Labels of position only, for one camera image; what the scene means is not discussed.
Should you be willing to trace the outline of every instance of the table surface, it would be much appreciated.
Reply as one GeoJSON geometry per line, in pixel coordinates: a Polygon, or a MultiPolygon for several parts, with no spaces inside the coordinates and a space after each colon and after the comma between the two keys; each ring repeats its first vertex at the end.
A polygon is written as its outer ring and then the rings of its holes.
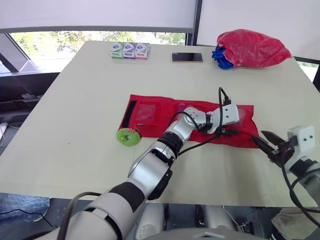
{"type": "MultiPolygon", "coordinates": [[[[111,59],[112,44],[88,41],[56,78],[0,157],[0,192],[73,198],[125,181],[134,160],[155,138],[122,146],[116,131],[130,94],[254,105],[259,131],[287,138],[313,125],[320,156],[320,94],[294,58],[265,68],[223,70],[212,47],[151,45],[148,60],[111,59]],[[203,63],[172,63],[172,52],[200,52],[203,63]]],[[[195,142],[187,142],[186,147],[195,142]]],[[[155,202],[233,206],[293,206],[280,168],[259,149],[206,144],[178,158],[155,202]]],[[[314,201],[296,187],[302,204],[314,201]]]]}

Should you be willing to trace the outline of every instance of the red mesh bag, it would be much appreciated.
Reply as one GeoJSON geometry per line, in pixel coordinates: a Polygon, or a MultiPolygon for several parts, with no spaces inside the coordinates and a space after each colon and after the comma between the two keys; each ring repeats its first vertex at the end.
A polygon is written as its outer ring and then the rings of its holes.
{"type": "Polygon", "coordinates": [[[268,67],[291,57],[280,40],[251,30],[224,32],[218,36],[217,44],[226,49],[223,55],[234,68],[268,67]]]}
{"type": "MultiPolygon", "coordinates": [[[[188,107],[197,108],[205,113],[219,108],[219,104],[207,101],[175,100],[161,96],[139,96],[131,95],[127,105],[125,115],[119,129],[138,129],[142,137],[159,138],[168,128],[171,117],[179,111],[188,107]]],[[[225,136],[211,141],[213,144],[225,144],[238,148],[257,148],[251,135],[259,135],[257,127],[252,120],[254,115],[253,105],[237,105],[240,121],[228,125],[227,129],[239,130],[240,133],[225,136]]],[[[203,134],[194,130],[190,136],[190,141],[202,143],[212,134],[203,134]]]]}

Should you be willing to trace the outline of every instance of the blue fabric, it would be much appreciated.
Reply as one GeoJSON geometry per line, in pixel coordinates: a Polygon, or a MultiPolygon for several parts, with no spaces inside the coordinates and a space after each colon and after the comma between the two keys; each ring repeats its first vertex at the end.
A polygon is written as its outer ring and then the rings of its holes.
{"type": "MultiPolygon", "coordinates": [[[[28,213],[40,213],[44,215],[48,210],[49,205],[50,199],[48,197],[0,193],[0,213],[21,209],[28,213]]],[[[20,220],[31,222],[39,218],[41,218],[41,215],[13,211],[6,214],[0,214],[0,226],[20,220]]]]}
{"type": "Polygon", "coordinates": [[[223,47],[215,47],[215,51],[212,51],[212,58],[218,62],[218,66],[222,69],[232,69],[234,65],[229,62],[226,57],[223,55],[223,52],[226,48],[223,47]]]}

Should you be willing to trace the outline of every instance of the phone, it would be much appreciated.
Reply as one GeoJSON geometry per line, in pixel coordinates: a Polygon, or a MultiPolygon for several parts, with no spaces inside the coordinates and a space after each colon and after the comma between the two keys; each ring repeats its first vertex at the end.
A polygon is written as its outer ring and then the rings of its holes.
{"type": "Polygon", "coordinates": [[[173,52],[172,62],[196,62],[202,63],[202,54],[196,52],[173,52]]]}

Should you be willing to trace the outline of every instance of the small box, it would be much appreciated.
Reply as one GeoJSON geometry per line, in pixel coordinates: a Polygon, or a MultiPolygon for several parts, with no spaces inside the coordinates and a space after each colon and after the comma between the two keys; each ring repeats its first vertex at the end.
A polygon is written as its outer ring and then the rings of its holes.
{"type": "Polygon", "coordinates": [[[136,49],[137,43],[134,42],[127,42],[124,44],[122,55],[125,59],[136,59],[135,56],[135,49],[136,49]]]}
{"type": "Polygon", "coordinates": [[[112,45],[110,55],[113,59],[124,59],[122,55],[122,50],[124,49],[124,44],[122,42],[115,42],[112,45]]]}
{"type": "Polygon", "coordinates": [[[135,59],[147,60],[148,52],[149,52],[149,43],[138,43],[134,51],[135,59]]]}

